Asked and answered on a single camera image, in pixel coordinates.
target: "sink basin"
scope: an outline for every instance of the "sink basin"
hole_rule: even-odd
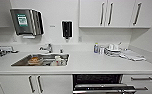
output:
[[[52,63],[55,62],[55,56],[60,56],[62,61],[61,64],[59,64],[58,66],[67,65],[69,54],[60,53],[60,54],[30,54],[25,58],[19,60],[18,62],[12,64],[11,66],[52,66],[53,65]],[[29,64],[28,61],[33,57],[38,57],[39,59],[41,59],[42,62],[38,65]]]

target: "tap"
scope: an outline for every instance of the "tap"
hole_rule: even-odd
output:
[[[52,45],[51,45],[51,44],[48,44],[48,45],[47,45],[47,48],[40,47],[39,50],[47,50],[48,53],[52,53],[52,52],[53,52],[53,49],[52,49]]]
[[[47,46],[47,51],[48,51],[49,53],[52,53],[52,52],[53,52],[53,49],[52,49],[52,45],[51,45],[51,44],[48,44],[48,46]]]

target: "white cup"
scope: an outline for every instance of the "white cup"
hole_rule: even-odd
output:
[[[119,50],[119,45],[114,44],[114,48],[113,49],[116,50],[116,51],[118,51]]]
[[[113,44],[109,44],[109,50],[113,50],[114,49],[114,45]]]

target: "paper towel dispenser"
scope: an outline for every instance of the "paper towel dispenser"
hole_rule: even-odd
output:
[[[42,35],[41,13],[32,9],[10,9],[17,35]]]

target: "dishwasher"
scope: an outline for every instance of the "dishwasher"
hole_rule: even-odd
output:
[[[73,74],[73,94],[135,94],[134,86],[121,83],[122,74]]]

